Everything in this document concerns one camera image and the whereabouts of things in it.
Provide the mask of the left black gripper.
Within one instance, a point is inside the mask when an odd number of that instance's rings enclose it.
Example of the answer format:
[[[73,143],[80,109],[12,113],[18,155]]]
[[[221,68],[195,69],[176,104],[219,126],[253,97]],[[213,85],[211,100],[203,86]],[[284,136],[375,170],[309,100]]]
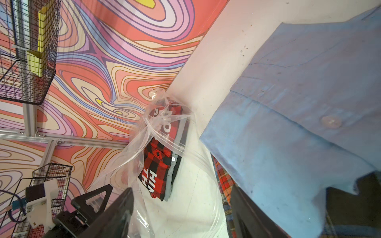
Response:
[[[113,187],[108,184],[74,198],[71,205],[73,212],[62,211],[54,219],[55,227],[45,233],[45,238],[78,238],[105,211]],[[93,197],[105,193],[97,211],[87,204]]]

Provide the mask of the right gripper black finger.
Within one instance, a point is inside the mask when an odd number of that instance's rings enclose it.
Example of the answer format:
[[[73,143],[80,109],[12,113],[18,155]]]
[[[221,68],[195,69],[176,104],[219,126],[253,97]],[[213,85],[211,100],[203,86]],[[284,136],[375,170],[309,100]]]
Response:
[[[133,211],[134,194],[129,187],[79,237],[126,238]]]

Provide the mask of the clear plastic vacuum bag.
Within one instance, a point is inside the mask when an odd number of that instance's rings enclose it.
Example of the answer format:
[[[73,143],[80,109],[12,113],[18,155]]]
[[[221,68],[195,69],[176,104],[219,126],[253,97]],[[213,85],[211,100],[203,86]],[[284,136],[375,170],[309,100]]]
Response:
[[[211,154],[195,115],[163,89],[150,94],[131,139],[91,188],[110,185],[110,205],[131,189],[127,238],[226,238],[227,222]]]

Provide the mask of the red black buffalo plaid shirt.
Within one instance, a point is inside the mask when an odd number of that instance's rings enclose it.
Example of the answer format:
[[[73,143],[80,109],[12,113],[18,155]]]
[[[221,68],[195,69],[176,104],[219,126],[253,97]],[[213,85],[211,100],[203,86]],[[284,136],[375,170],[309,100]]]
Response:
[[[144,149],[139,179],[152,198],[168,201],[171,196],[188,136],[190,122],[186,112],[176,101],[160,101],[145,119],[152,139]]]

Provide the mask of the light blue shirt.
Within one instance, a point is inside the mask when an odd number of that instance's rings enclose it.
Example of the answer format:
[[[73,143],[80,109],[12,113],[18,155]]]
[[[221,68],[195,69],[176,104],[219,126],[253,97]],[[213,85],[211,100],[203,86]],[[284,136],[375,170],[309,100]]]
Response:
[[[326,189],[381,168],[381,9],[280,24],[200,139],[288,235],[319,237]]]

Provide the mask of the yellow sticky note blocks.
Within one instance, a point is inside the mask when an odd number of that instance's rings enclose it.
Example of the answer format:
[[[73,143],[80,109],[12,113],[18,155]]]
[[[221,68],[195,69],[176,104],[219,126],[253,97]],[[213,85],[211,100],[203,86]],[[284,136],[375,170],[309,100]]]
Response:
[[[32,12],[31,49],[27,51],[27,62],[29,70],[38,77],[43,76],[46,66],[54,6],[54,1],[43,1]]]

